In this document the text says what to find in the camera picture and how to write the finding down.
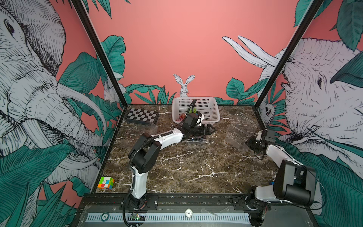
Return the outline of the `green grape bunch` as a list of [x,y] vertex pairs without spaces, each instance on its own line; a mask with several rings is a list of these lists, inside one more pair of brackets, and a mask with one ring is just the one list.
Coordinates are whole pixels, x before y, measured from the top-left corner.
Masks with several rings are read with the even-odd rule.
[[198,111],[197,111],[197,109],[196,109],[196,108],[194,108],[194,107],[193,107],[193,108],[191,109],[191,112],[196,114]]

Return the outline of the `clear plastic clamshell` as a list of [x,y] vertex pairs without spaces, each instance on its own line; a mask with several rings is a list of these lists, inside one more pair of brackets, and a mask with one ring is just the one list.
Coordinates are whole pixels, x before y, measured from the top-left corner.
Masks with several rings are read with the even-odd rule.
[[225,137],[225,143],[236,149],[249,149],[246,142],[251,136],[256,136],[260,126],[255,118],[238,114],[231,119]]
[[147,133],[149,135],[156,135],[158,131],[158,126],[154,123],[149,123],[148,125],[137,124],[134,132],[136,135],[142,135]]

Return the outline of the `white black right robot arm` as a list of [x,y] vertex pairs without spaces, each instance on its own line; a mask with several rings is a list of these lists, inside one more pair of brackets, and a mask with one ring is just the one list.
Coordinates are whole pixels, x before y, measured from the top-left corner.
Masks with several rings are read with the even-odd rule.
[[315,170],[307,167],[286,150],[262,139],[251,136],[246,145],[255,153],[270,157],[278,167],[274,183],[268,186],[253,186],[245,202],[251,210],[257,210],[269,203],[289,203],[296,206],[311,206],[315,197]]

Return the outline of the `purple grape bunch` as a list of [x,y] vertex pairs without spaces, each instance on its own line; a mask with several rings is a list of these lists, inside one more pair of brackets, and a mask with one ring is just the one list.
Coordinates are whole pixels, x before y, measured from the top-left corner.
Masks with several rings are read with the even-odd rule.
[[189,138],[188,141],[193,141],[193,142],[196,142],[196,141],[205,141],[206,140],[206,137],[193,137],[193,138]]

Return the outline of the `clear plastic clamshell container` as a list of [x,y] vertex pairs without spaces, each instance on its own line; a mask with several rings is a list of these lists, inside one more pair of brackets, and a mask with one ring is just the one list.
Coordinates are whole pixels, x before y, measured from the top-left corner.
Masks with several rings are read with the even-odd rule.
[[190,137],[186,140],[187,143],[205,143],[207,141],[206,136]]

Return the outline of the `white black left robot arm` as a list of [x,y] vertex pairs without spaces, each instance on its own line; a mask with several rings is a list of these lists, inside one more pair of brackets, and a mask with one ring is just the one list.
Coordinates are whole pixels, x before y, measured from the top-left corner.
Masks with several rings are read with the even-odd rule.
[[148,172],[154,167],[162,149],[190,137],[212,135],[215,131],[212,125],[202,124],[192,128],[178,125],[172,130],[155,135],[143,133],[129,153],[129,170],[132,172],[131,198],[139,201],[145,197]]

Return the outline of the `red grape bunch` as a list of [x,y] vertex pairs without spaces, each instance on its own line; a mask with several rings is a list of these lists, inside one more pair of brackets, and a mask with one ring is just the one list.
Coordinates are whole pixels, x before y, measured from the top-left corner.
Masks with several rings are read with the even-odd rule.
[[178,121],[178,122],[181,122],[181,121],[183,121],[185,118],[186,118],[186,114],[180,114],[180,115],[178,116],[178,118],[177,118],[177,121]]

